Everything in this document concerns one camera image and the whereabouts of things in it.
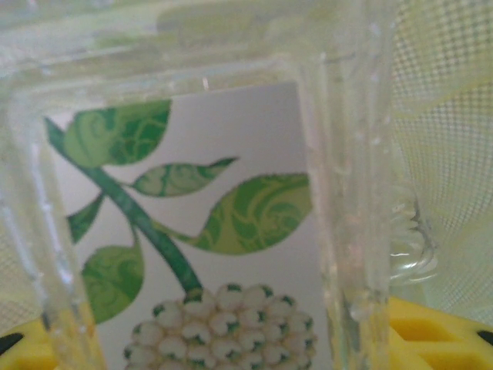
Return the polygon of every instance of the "black object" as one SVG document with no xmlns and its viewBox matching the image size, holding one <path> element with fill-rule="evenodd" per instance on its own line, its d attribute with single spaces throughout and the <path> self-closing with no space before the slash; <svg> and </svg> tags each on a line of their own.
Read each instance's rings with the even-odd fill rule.
<svg viewBox="0 0 493 370">
<path fill-rule="evenodd" d="M 0 356 L 6 353 L 10 348 L 19 343 L 24 338 L 21 333 L 14 333 L 0 338 Z"/>
<path fill-rule="evenodd" d="M 487 330 L 478 331 L 478 335 L 483 341 L 486 341 L 490 345 L 493 345 L 493 333 Z"/>
</svg>

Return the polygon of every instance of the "clear glass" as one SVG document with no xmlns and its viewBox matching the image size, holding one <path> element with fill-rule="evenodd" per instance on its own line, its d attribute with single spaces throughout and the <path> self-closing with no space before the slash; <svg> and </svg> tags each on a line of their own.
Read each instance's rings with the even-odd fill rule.
<svg viewBox="0 0 493 370">
<path fill-rule="evenodd" d="M 42 117 L 282 81 L 299 91 L 332 368 L 388 368 L 393 2 L 182 0 L 108 3 L 100 12 L 86 5 L 91 11 L 60 18 L 47 4 L 37 24 L 0 35 L 4 219 L 60 368 L 104 365 L 85 335 L 86 297 L 47 155 L 56 133 L 46 134 Z M 39 249 L 33 235 L 42 236 Z"/>
<path fill-rule="evenodd" d="M 416 284 L 432 278 L 437 265 L 436 222 L 418 195 L 397 143 L 392 145 L 391 284 Z"/>
</svg>

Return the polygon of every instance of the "illustration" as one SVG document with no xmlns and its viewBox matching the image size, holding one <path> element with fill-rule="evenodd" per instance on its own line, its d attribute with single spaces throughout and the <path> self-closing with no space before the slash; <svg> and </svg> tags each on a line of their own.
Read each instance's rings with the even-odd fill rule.
<svg viewBox="0 0 493 370">
<path fill-rule="evenodd" d="M 200 283 L 176 241 L 215 254 L 241 256 L 279 244 L 311 212 L 305 173 L 265 174 L 245 179 L 217 202 L 198 235 L 181 234 L 154 220 L 129 194 L 182 197 L 210 185 L 240 158 L 213 163 L 164 163 L 131 183 L 110 176 L 104 166 L 125 166 L 147 158 L 165 143 L 172 101 L 140 103 L 76 113 L 66 131 L 45 118 L 55 151 L 84 173 L 99 195 L 67 216 L 76 244 L 109 199 L 125 215 L 132 246 L 99 248 L 82 269 L 96 322 L 123 312 L 143 285 L 145 266 L 139 231 L 163 257 L 184 295 L 156 306 L 154 319 L 138 325 L 125 349 L 128 370 L 308 369 L 315 353 L 313 321 L 295 300 L 259 285 L 228 283 L 212 294 Z"/>
</svg>

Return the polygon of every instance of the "white bud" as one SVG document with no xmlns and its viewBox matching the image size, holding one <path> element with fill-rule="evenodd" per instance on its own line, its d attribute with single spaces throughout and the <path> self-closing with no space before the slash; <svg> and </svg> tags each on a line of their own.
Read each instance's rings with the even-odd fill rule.
<svg viewBox="0 0 493 370">
<path fill-rule="evenodd" d="M 267 320 L 262 328 L 265 338 L 268 341 L 280 341 L 288 331 L 287 321 L 285 318 L 273 317 Z"/>
<path fill-rule="evenodd" d="M 165 358 L 180 360 L 185 358 L 186 343 L 178 335 L 171 335 L 164 338 L 158 345 L 159 353 Z"/>
<path fill-rule="evenodd" d="M 242 370 L 255 370 L 262 368 L 263 359 L 260 353 L 247 353 L 238 361 L 238 365 Z"/>
<path fill-rule="evenodd" d="M 186 357 L 194 364 L 205 368 L 214 368 L 217 360 L 210 353 L 209 347 L 198 345 L 189 348 Z"/>
<path fill-rule="evenodd" d="M 238 335 L 238 342 L 246 352 L 254 352 L 265 345 L 265 334 L 260 330 L 242 331 Z"/>
<path fill-rule="evenodd" d="M 215 308 L 214 297 L 207 289 L 191 290 L 183 300 L 183 310 L 196 318 L 208 318 Z"/>
<path fill-rule="evenodd" d="M 187 324 L 193 320 L 195 320 L 196 318 L 194 318 L 191 314 L 188 314 L 186 312 L 183 312 L 183 324 Z"/>
<path fill-rule="evenodd" d="M 284 339 L 284 346 L 297 355 L 310 351 L 315 345 L 316 338 L 308 332 L 289 335 Z"/>
<path fill-rule="evenodd" d="M 187 342 L 192 342 L 198 345 L 206 345 L 210 343 L 212 335 L 206 324 L 201 321 L 191 321 L 184 325 L 181 332 Z"/>
<path fill-rule="evenodd" d="M 235 361 L 241 355 L 241 346 L 233 339 L 218 338 L 211 345 L 213 355 L 219 361 Z"/>
<path fill-rule="evenodd" d="M 183 313 L 176 302 L 166 301 L 158 304 L 153 309 L 153 315 L 165 329 L 177 329 L 183 323 Z"/>
<path fill-rule="evenodd" d="M 290 333 L 309 331 L 314 326 L 314 320 L 304 312 L 295 312 L 287 319 Z"/>
<path fill-rule="evenodd" d="M 158 370 L 188 370 L 188 368 L 182 362 L 164 361 Z"/>
<path fill-rule="evenodd" d="M 219 312 L 210 318 L 209 326 L 213 333 L 223 336 L 234 333 L 240 326 L 240 323 L 234 313 Z"/>
<path fill-rule="evenodd" d="M 140 345 L 154 347 L 163 337 L 163 329 L 154 321 L 138 324 L 132 331 L 132 340 Z"/>
<path fill-rule="evenodd" d="M 244 308 L 263 308 L 273 297 L 273 290 L 266 285 L 255 285 L 243 292 Z"/>
<path fill-rule="evenodd" d="M 217 306 L 222 311 L 235 311 L 243 303 L 243 290 L 238 284 L 222 286 L 217 292 Z"/>
<path fill-rule="evenodd" d="M 296 357 L 296 363 L 301 370 L 309 369 L 311 366 L 311 359 L 308 355 L 298 355 Z"/>
<path fill-rule="evenodd" d="M 284 295 L 275 297 L 267 305 L 266 310 L 269 316 L 280 316 L 285 318 L 296 311 L 296 306 L 296 301 L 293 298 Z"/>
<path fill-rule="evenodd" d="M 151 368 L 147 366 L 128 365 L 125 367 L 125 370 L 151 370 Z"/>
<path fill-rule="evenodd" d="M 215 370 L 242 370 L 240 366 L 231 364 L 222 364 L 215 368 Z"/>
<path fill-rule="evenodd" d="M 299 370 L 299 366 L 294 361 L 284 362 L 273 367 L 273 370 Z"/>
<path fill-rule="evenodd" d="M 267 316 L 264 311 L 256 308 L 248 308 L 240 312 L 239 320 L 242 328 L 258 329 L 265 325 Z"/>
<path fill-rule="evenodd" d="M 129 364 L 140 366 L 152 366 L 159 357 L 151 348 L 143 347 L 135 343 L 125 347 L 123 356 Z"/>
<path fill-rule="evenodd" d="M 277 365 L 290 358 L 290 353 L 282 345 L 267 344 L 263 350 L 263 358 L 268 365 Z"/>
</svg>

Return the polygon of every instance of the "green leaf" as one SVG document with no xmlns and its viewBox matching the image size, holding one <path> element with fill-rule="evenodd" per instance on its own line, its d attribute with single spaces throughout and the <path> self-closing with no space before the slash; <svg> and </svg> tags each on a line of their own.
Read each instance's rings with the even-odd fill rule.
<svg viewBox="0 0 493 370">
<path fill-rule="evenodd" d="M 79 210 L 78 212 L 67 216 L 69 222 L 70 234 L 72 242 L 76 244 L 87 233 L 92 223 L 94 222 L 99 208 L 101 207 L 104 194 L 100 194 L 90 204 Z"/>
<path fill-rule="evenodd" d="M 81 167 L 138 162 L 159 145 L 168 125 L 171 100 L 79 112 L 63 147 Z"/>
<path fill-rule="evenodd" d="M 136 42 L 141 41 L 138 37 L 118 31 L 101 32 L 94 36 L 94 49 L 109 49 L 119 46 L 127 46 L 129 44 L 135 44 Z"/>
<path fill-rule="evenodd" d="M 96 324 L 129 307 L 140 292 L 143 277 L 143 256 L 137 238 L 133 247 L 98 249 L 82 269 Z"/>
<path fill-rule="evenodd" d="M 289 237 L 311 212 L 306 174 L 260 176 L 226 194 L 197 237 L 154 223 L 185 243 L 219 254 L 248 254 Z"/>
<path fill-rule="evenodd" d="M 157 166 L 139 177 L 132 187 L 153 197 L 177 197 L 203 189 L 236 158 L 218 160 L 209 166 L 173 163 Z"/>
</svg>

